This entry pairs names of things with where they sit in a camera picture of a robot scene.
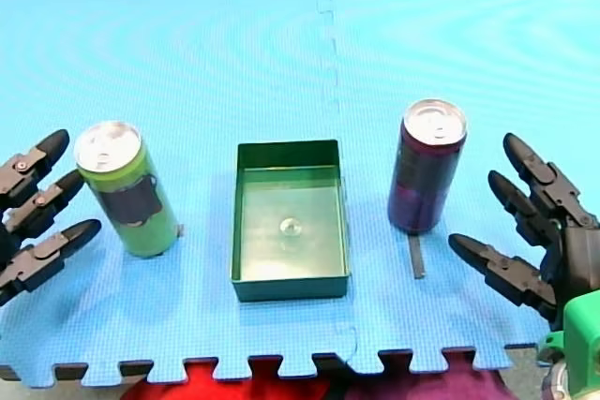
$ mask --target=green robot part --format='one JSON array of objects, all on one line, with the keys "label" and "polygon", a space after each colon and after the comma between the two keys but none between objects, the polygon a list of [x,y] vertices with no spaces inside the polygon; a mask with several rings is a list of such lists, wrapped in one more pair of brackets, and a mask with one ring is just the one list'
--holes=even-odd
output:
[{"label": "green robot part", "polygon": [[554,364],[545,381],[545,398],[600,398],[600,291],[566,305],[563,331],[540,343],[538,359]]}]

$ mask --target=aluminum can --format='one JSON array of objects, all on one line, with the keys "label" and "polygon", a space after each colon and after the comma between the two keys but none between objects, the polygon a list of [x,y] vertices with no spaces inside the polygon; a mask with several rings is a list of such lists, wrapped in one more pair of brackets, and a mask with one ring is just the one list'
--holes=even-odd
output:
[{"label": "aluminum can", "polygon": [[75,142],[79,171],[125,249],[142,258],[164,253],[179,226],[139,131],[124,122],[102,122]]},{"label": "aluminum can", "polygon": [[443,100],[420,100],[404,113],[388,200],[397,228],[421,233],[435,227],[467,138],[463,112]]}]

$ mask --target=can lid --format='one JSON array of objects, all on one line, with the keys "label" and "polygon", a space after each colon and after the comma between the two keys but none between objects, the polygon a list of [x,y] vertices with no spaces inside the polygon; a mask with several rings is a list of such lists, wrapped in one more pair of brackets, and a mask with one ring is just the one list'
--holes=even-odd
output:
[{"label": "can lid", "polygon": [[79,167],[102,173],[119,170],[130,163],[142,148],[138,130],[124,122],[101,122],[85,130],[75,142]]},{"label": "can lid", "polygon": [[428,145],[454,144],[467,134],[464,113],[439,99],[412,104],[404,113],[404,126],[413,138]]}]

